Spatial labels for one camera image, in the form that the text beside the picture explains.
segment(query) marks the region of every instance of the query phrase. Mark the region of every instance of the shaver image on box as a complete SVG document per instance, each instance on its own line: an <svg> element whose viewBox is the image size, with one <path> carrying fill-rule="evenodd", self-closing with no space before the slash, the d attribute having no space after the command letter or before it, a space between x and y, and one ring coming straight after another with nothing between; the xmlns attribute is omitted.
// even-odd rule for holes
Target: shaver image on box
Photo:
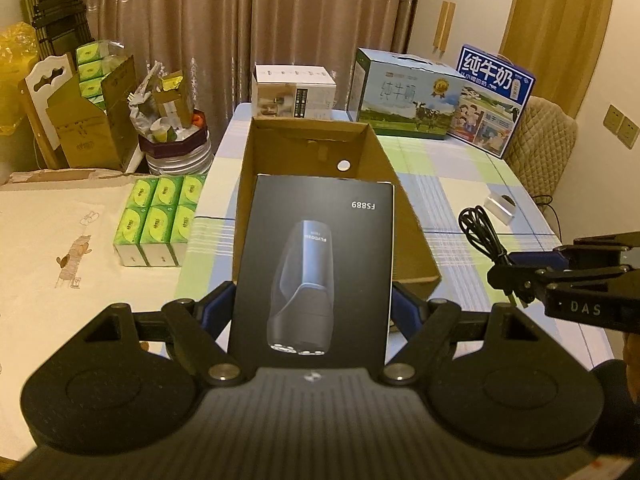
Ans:
<svg viewBox="0 0 640 480"><path fill-rule="evenodd" d="M323 355L334 330L334 256L329 226L292 229L271 286L267 343L280 352Z"/></svg>

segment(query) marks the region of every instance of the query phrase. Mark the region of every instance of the blue milk carton box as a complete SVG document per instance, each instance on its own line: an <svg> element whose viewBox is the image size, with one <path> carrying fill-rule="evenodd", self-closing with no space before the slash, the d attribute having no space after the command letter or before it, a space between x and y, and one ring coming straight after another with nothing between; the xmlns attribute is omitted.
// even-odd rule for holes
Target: blue milk carton box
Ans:
<svg viewBox="0 0 640 480"><path fill-rule="evenodd" d="M442 139L465 83L442 63L359 48L347 112L379 135Z"/></svg>
<svg viewBox="0 0 640 480"><path fill-rule="evenodd" d="M536 78L470 45L460 51L458 71L466 83L449 133L502 158Z"/></svg>

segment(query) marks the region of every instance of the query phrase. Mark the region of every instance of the brown curtain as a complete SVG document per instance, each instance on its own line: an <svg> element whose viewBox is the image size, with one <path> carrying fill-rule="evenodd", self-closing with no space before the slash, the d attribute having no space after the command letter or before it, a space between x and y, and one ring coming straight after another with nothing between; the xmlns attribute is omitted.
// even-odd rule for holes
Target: brown curtain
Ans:
<svg viewBox="0 0 640 480"><path fill-rule="evenodd" d="M138 78L183 70L215 130L248 101L251 67L324 66L344 107L356 47L404 52L415 0L84 0L96 38L121 41Z"/></svg>
<svg viewBox="0 0 640 480"><path fill-rule="evenodd" d="M575 117L593 76L612 0L513 0L500 53L536 75L533 93Z"/></svg>

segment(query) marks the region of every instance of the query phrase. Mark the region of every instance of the plaid tablecloth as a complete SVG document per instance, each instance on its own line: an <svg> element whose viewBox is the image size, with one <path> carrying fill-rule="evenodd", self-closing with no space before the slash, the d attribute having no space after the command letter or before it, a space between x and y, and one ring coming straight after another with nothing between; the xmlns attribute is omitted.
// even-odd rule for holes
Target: plaid tablecloth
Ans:
<svg viewBox="0 0 640 480"><path fill-rule="evenodd" d="M347 117L343 112L334 112L334 118ZM239 105L202 191L178 280L178 298L200 298L220 282L231 279L238 177L250 121L251 105ZM379 139L409 195L442 274L435 297L449 298L463 309L475 311L488 311L493 303L507 301L503 293L486 282L491 261L468 244L457 220L462 209L482 205L492 191L511 196L517 206L509 226L492 217L508 251L549 250L559 244L503 160L453 138ZM613 358L604 330L548 318L540 302L525 312L585 367ZM219 343L226 347L226 333ZM391 334L387 357L392 357L404 343L400 334ZM479 345L461 344L459 352L472 351Z"/></svg>

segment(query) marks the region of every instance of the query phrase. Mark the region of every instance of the yellow plastic bag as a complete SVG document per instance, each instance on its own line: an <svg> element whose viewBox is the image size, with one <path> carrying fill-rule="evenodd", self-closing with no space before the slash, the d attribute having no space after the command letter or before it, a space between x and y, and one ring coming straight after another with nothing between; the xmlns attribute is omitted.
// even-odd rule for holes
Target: yellow plastic bag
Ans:
<svg viewBox="0 0 640 480"><path fill-rule="evenodd" d="M20 22L0 33L0 135L11 135L25 113L18 83L38 61L36 31Z"/></svg>

